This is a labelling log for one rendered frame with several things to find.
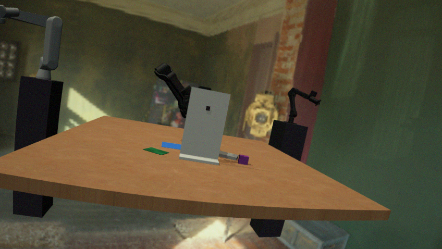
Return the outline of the blue flat square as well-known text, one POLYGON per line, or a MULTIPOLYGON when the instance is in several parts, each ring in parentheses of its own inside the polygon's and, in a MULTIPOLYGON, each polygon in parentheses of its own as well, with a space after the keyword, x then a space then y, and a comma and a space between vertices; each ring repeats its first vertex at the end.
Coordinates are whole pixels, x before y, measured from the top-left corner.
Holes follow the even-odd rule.
POLYGON ((176 150, 181 150, 181 145, 180 144, 174 144, 174 143, 162 142, 162 147, 168 147, 168 148, 173 148, 173 149, 176 149, 176 150))

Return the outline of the purple cube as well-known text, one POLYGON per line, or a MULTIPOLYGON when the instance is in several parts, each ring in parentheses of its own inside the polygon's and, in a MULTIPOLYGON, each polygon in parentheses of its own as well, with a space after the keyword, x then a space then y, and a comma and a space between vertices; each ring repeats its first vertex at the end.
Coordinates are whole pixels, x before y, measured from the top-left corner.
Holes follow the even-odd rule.
POLYGON ((239 159, 238 159, 239 164, 248 165, 248 162, 249 162, 249 156, 239 155, 239 159))

